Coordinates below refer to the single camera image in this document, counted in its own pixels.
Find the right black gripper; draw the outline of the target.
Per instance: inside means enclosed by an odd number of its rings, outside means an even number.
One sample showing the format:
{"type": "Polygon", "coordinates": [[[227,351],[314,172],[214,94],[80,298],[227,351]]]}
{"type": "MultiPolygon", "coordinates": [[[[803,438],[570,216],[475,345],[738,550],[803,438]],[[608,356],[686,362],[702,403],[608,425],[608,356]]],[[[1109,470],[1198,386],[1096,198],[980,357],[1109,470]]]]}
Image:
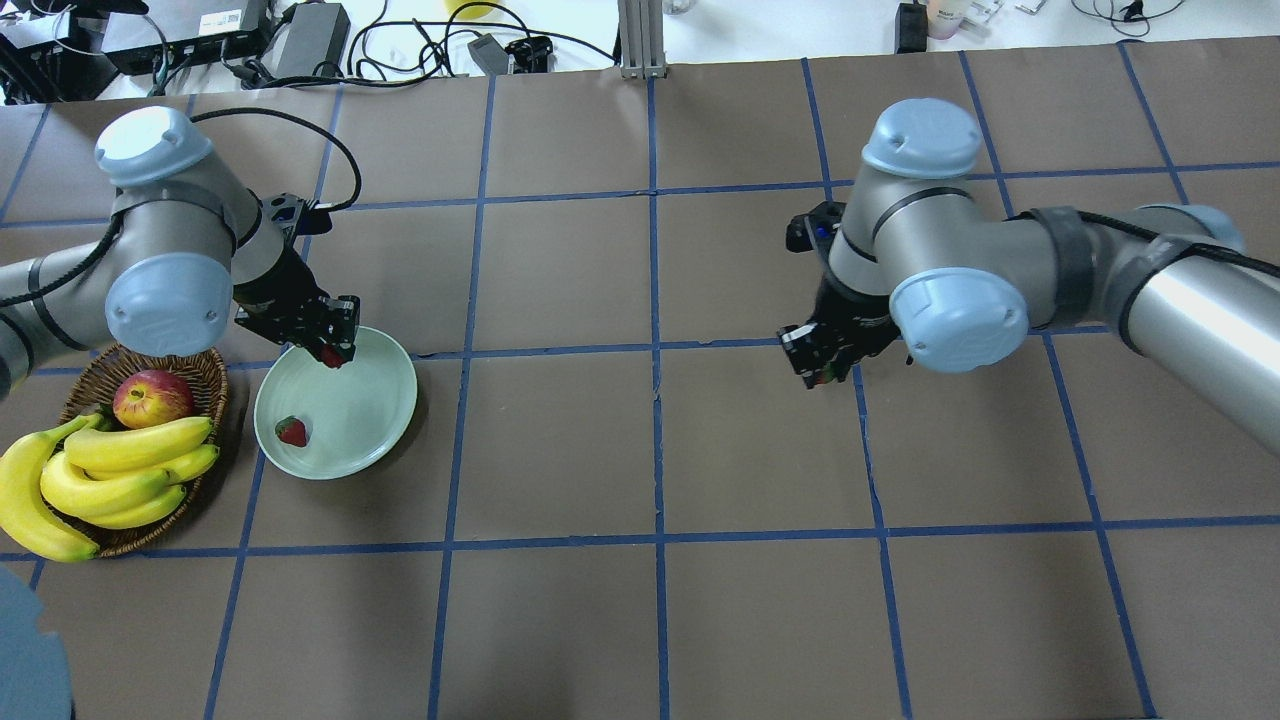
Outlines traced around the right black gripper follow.
{"type": "Polygon", "coordinates": [[[833,281],[822,281],[812,315],[803,325],[778,329],[780,346],[794,374],[814,389],[814,373],[831,366],[847,375],[864,357],[883,352],[900,337],[888,300],[849,291],[833,281]]]}

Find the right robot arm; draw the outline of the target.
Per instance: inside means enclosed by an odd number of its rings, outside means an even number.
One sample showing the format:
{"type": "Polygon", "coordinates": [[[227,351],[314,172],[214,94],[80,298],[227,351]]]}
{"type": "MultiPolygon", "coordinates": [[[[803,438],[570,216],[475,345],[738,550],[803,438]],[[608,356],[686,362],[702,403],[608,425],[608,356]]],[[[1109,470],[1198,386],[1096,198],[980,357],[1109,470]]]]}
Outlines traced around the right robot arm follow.
{"type": "Polygon", "coordinates": [[[884,109],[850,199],[786,229],[822,266],[815,306],[778,342],[805,387],[896,341],[937,373],[1001,363],[1033,331],[1100,323],[1271,451],[1279,445],[1277,266],[1229,217],[1148,204],[984,217],[968,186],[977,119],[937,97],[884,109]]]}

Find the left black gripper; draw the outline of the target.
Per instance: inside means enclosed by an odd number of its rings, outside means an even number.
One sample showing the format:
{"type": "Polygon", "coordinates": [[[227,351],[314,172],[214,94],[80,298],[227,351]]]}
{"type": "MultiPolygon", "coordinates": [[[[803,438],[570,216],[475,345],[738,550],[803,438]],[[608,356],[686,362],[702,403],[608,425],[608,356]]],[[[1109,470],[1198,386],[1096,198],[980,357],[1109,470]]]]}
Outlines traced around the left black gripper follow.
{"type": "Polygon", "coordinates": [[[308,351],[330,345],[355,359],[360,297],[321,290],[298,255],[280,255],[257,278],[236,282],[233,300],[239,306],[236,323],[273,343],[308,351]]]}

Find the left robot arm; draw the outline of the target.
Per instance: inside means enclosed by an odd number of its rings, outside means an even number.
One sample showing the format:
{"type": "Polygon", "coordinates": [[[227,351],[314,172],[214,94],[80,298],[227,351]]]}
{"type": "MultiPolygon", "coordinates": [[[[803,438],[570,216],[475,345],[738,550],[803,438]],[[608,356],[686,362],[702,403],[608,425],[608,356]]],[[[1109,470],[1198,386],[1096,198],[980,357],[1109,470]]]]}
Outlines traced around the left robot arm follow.
{"type": "Polygon", "coordinates": [[[1,392],[55,357],[113,343],[150,357],[216,346],[229,324],[353,360],[360,301],[321,290],[294,247],[337,206],[259,197],[191,118],[129,111],[95,145],[115,196],[102,237],[3,268],[1,392]]]}

